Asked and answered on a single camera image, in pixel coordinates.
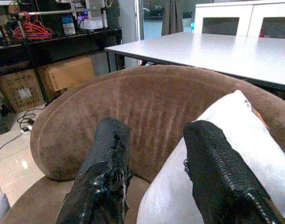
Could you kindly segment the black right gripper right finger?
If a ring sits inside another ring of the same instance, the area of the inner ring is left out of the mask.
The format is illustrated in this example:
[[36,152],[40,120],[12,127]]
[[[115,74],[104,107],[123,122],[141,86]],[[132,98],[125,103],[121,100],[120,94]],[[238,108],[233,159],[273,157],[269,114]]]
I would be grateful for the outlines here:
[[206,224],[281,224],[271,197],[213,123],[199,120],[183,128],[185,171]]

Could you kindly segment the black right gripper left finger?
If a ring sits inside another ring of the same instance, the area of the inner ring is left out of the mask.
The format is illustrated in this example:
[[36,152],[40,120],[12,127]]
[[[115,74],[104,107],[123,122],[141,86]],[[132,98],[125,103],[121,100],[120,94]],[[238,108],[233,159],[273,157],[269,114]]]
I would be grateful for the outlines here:
[[64,198],[56,223],[124,223],[132,178],[130,142],[129,126],[111,117],[100,120],[93,145]]

